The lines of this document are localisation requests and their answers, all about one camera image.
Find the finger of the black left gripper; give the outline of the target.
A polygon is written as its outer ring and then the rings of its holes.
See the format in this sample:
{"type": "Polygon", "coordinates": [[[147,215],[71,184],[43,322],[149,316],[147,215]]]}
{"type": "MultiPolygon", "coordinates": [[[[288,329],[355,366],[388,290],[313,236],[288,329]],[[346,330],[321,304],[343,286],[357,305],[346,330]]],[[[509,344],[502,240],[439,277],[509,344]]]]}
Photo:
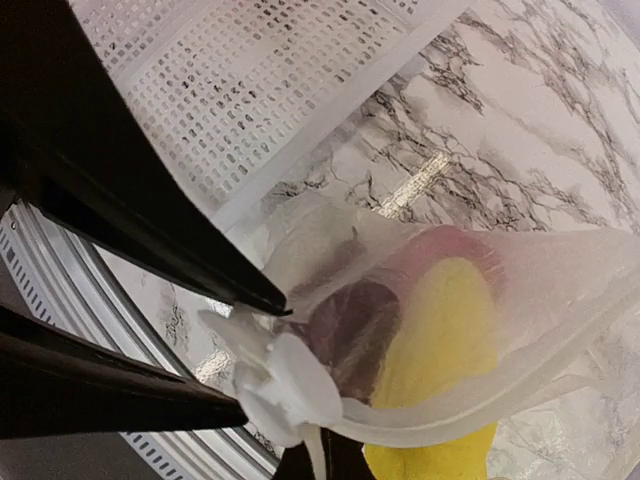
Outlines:
{"type": "Polygon", "coordinates": [[[171,177],[64,1],[1,5],[1,188],[185,289],[288,312],[171,177]]]}
{"type": "Polygon", "coordinates": [[[240,427],[238,402],[199,381],[1,310],[1,437],[240,427]]]}

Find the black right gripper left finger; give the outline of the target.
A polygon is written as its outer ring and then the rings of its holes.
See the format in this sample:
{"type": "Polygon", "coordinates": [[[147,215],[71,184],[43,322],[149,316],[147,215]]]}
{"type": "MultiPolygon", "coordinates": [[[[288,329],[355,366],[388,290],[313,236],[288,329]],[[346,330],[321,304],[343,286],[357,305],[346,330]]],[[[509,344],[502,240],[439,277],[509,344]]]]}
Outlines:
{"type": "Polygon", "coordinates": [[[283,480],[315,480],[311,458],[304,443],[286,448],[282,455],[283,480]]]}

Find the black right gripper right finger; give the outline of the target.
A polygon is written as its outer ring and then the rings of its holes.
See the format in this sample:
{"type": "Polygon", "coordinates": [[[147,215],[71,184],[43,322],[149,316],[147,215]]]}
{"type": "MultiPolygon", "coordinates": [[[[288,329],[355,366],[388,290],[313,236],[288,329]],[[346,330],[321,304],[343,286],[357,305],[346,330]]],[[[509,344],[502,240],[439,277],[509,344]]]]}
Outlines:
{"type": "Polygon", "coordinates": [[[361,443],[323,429],[322,444],[329,480],[373,480],[361,443]]]}

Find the dark red grape bunch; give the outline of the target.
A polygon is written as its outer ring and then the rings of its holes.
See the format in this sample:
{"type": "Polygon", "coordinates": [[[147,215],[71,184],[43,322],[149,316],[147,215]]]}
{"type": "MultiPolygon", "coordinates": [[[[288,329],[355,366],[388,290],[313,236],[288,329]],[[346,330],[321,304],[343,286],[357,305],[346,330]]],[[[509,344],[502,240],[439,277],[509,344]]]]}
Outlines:
{"type": "Polygon", "coordinates": [[[400,299],[388,286],[364,279],[331,293],[306,319],[285,319],[276,331],[303,340],[342,397],[368,404],[400,311],[400,299]]]}

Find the clear zip top bag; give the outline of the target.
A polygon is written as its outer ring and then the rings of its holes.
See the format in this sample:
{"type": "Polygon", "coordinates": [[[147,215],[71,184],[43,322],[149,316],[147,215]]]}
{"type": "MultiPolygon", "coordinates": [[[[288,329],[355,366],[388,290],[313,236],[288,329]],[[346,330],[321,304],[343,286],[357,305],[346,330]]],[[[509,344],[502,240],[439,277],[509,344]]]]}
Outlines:
{"type": "Polygon", "coordinates": [[[639,240],[469,231],[299,198],[234,235],[286,295],[199,316],[311,479],[623,479],[639,460],[639,240]]]}

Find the red bell pepper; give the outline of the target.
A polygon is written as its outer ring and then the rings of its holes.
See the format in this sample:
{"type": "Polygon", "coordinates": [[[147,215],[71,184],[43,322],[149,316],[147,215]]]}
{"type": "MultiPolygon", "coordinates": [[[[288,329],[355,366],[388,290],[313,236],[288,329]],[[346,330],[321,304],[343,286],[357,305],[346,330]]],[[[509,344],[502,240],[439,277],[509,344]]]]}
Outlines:
{"type": "Polygon", "coordinates": [[[404,299],[436,263],[454,258],[470,262],[489,283],[492,296],[501,296],[505,274],[499,255],[479,240],[474,232],[452,226],[422,230],[394,254],[391,265],[398,279],[394,281],[392,290],[404,299]]]}

